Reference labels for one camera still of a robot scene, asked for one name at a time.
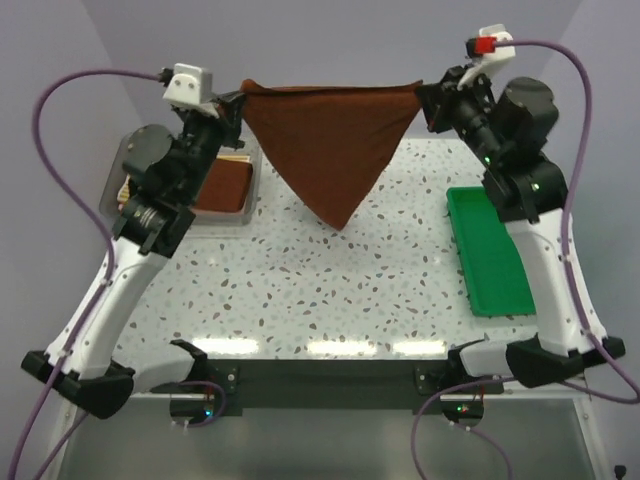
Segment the brown microfibre towel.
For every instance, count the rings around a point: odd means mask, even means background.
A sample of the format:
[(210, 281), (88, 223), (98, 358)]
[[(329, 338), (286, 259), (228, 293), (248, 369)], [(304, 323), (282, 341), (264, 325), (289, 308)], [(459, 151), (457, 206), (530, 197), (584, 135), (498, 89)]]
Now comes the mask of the brown microfibre towel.
[(253, 167), (249, 162), (218, 158), (203, 184), (194, 208), (214, 213), (237, 213), (249, 192)]

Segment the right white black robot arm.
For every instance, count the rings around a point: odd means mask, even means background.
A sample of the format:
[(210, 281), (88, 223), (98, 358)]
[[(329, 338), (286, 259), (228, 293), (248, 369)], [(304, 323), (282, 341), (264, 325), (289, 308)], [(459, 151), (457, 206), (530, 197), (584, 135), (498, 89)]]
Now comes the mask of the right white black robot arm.
[(464, 393), (481, 378), (501, 376), (534, 388), (623, 357), (625, 344), (601, 324), (574, 256), (565, 177), (542, 151), (558, 119), (551, 89), (518, 77), (495, 97), (486, 75), (460, 85), (465, 71), (453, 67), (415, 95), (428, 130), (455, 131), (484, 166), (482, 185), (524, 267), (537, 332), (451, 349), (443, 384)]

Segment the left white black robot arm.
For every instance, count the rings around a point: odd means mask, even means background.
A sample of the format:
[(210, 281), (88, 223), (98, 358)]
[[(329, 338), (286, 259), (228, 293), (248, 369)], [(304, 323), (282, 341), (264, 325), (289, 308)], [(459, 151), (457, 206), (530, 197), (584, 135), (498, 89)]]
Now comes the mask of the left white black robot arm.
[(130, 198), (106, 233), (103, 265), (64, 330), (46, 350), (28, 352), (21, 364), (96, 418), (113, 416), (135, 393), (168, 384), (193, 393), (210, 378), (207, 354), (185, 340), (173, 343), (185, 359), (139, 370), (116, 362), (113, 352), (143, 293), (191, 227), (191, 208), (219, 150), (243, 147), (245, 100), (240, 92), (224, 94), (210, 115), (179, 110), (178, 136), (151, 124), (121, 143), (118, 157), (129, 176)]

